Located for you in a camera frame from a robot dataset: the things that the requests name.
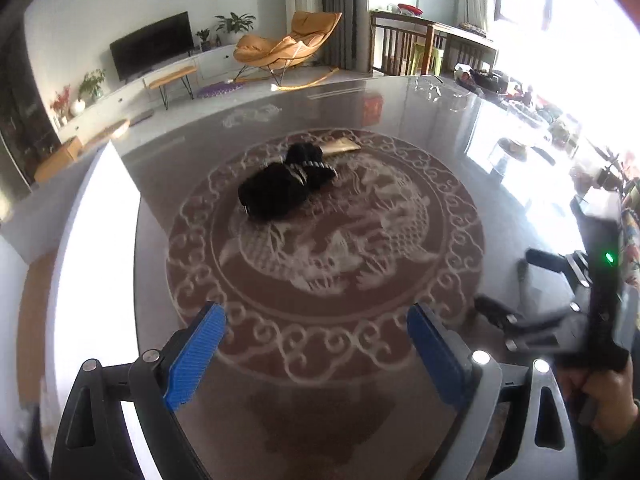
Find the tv screen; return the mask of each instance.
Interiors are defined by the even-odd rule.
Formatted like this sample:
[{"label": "tv screen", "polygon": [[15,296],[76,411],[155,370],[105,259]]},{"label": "tv screen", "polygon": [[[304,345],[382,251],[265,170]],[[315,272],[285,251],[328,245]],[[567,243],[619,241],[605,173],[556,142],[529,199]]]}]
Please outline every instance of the tv screen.
[{"label": "tv screen", "polygon": [[120,80],[193,50],[189,14],[183,12],[132,32],[110,44]]}]

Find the human hand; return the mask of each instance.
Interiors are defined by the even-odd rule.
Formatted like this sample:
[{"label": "human hand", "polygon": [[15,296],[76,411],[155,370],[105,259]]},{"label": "human hand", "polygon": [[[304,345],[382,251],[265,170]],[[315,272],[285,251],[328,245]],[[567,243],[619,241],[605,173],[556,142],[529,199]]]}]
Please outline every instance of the human hand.
[{"label": "human hand", "polygon": [[558,370],[556,379],[564,400],[568,400],[574,393],[580,391],[596,400],[598,408],[591,427],[607,445],[621,440],[638,418],[638,407],[634,402],[632,391],[631,357],[621,372]]}]

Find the wooden bench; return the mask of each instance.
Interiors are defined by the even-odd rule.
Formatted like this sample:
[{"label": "wooden bench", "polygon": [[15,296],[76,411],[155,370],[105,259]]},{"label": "wooden bench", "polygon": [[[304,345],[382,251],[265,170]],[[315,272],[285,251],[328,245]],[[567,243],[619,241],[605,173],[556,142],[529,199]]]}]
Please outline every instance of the wooden bench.
[{"label": "wooden bench", "polygon": [[169,97],[166,94],[166,85],[176,81],[181,80],[184,87],[189,92],[189,96],[193,99],[193,92],[191,91],[191,83],[189,83],[189,74],[193,74],[196,72],[196,67],[193,65],[185,66],[180,70],[176,70],[175,72],[171,72],[170,74],[161,77],[160,79],[156,79],[149,83],[148,88],[150,90],[155,90],[158,88],[160,90],[160,95],[162,97],[162,102],[164,103],[164,108],[169,109]]}]

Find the wooden table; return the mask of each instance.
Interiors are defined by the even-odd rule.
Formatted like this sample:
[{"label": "wooden table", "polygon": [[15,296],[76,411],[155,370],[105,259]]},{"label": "wooden table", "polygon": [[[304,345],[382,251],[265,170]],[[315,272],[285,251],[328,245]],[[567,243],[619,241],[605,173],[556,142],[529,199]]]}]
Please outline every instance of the wooden table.
[{"label": "wooden table", "polygon": [[176,70],[175,72],[171,72],[170,74],[161,77],[160,79],[156,79],[149,83],[148,88],[150,90],[155,90],[158,88],[160,90],[160,95],[162,96],[162,102],[164,103],[164,108],[169,109],[169,97],[166,94],[166,85],[176,81],[177,79],[182,81],[182,84],[189,92],[189,96],[193,99],[193,91],[191,91],[191,83],[189,83],[189,74],[193,74],[196,72],[196,67],[193,65],[185,66],[180,70]]},{"label": "wooden table", "polygon": [[[471,65],[472,68],[482,68],[482,63],[489,64],[489,71],[493,70],[498,56],[497,45],[482,36],[467,32],[461,28],[451,27],[444,23],[432,22],[417,16],[393,14],[382,10],[370,13],[370,63],[369,71],[377,70],[385,75],[409,74],[411,61],[415,53],[415,43],[424,41],[425,52],[422,57],[420,74],[429,71],[431,51],[435,48],[444,49],[444,65],[449,62],[451,47],[458,48],[458,58],[455,63]],[[384,31],[382,42],[381,66],[374,66],[374,50],[376,31]]]}]

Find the green stool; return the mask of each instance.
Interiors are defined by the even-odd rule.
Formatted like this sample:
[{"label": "green stool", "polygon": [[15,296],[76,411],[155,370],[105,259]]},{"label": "green stool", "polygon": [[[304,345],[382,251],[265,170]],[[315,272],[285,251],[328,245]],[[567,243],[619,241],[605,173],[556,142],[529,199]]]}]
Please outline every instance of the green stool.
[{"label": "green stool", "polygon": [[[414,56],[411,60],[411,74],[415,75],[422,67],[422,58],[424,57],[424,45],[414,43]],[[429,60],[429,68],[433,65],[433,75],[440,75],[442,68],[442,58],[444,58],[444,50],[433,47],[431,49],[431,59]]]}]

